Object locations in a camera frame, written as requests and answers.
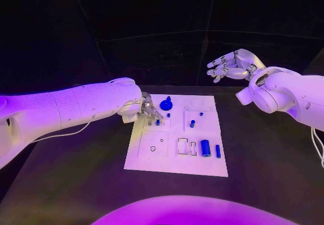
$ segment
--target robotic hand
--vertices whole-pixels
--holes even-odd
[[[47,93],[0,96],[0,168],[36,138],[115,113],[124,123],[142,114],[162,119],[149,94],[129,78]]]
[[[301,76],[280,67],[265,67],[256,55],[239,49],[207,64],[214,83],[226,76],[246,79],[247,87],[236,94],[243,105],[250,102],[266,113],[286,112],[298,122],[324,131],[324,77]]]

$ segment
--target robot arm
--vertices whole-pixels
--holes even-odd
[[[295,120],[324,131],[324,77],[301,76],[280,67],[265,67],[256,55],[244,49],[226,54],[207,64],[214,83],[227,76],[246,79],[247,87],[236,94],[243,105],[250,102],[266,113],[286,112]]]
[[[124,123],[142,113],[162,119],[151,96],[128,78],[47,93],[0,96],[0,168],[36,138],[115,113]]]

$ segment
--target dark table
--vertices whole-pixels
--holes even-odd
[[[309,127],[282,112],[242,106],[234,96],[242,88],[141,90],[214,96],[229,177],[124,170],[132,123],[113,115],[79,134],[36,144],[0,205],[0,224],[90,224],[121,206],[161,195],[226,199],[298,224],[322,224],[324,170]]]

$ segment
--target cable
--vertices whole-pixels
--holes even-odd
[[[89,122],[86,123],[85,127],[83,127],[77,132],[75,132],[75,133],[64,134],[64,135],[53,135],[53,136],[44,137],[44,138],[40,138],[40,139],[34,140],[34,141],[30,142],[30,143],[39,142],[39,141],[41,141],[41,140],[44,140],[44,139],[47,139],[47,138],[52,138],[52,137],[62,137],[62,136],[75,135],[75,134],[77,134],[77,133],[88,127],[88,125],[89,125]]]
[[[315,140],[314,140],[314,136],[315,136],[316,141],[319,142],[319,145],[322,147],[322,154],[321,154],[321,152],[318,150],[318,147],[316,147],[316,144],[315,144]],[[321,158],[321,165],[322,165],[322,168],[324,168],[324,145],[322,145],[322,141],[321,141],[319,137],[316,136],[315,128],[312,128],[312,127],[311,127],[311,137],[312,137],[312,144],[315,146],[315,150],[316,150],[318,156]]]

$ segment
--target white board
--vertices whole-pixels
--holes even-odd
[[[172,108],[162,111],[160,102],[167,96]],[[158,126],[157,118],[149,115],[134,122],[124,169],[227,177],[214,97],[151,95],[151,100],[164,119]],[[210,157],[201,156],[201,140],[208,140]],[[216,157],[216,145],[220,158]]]

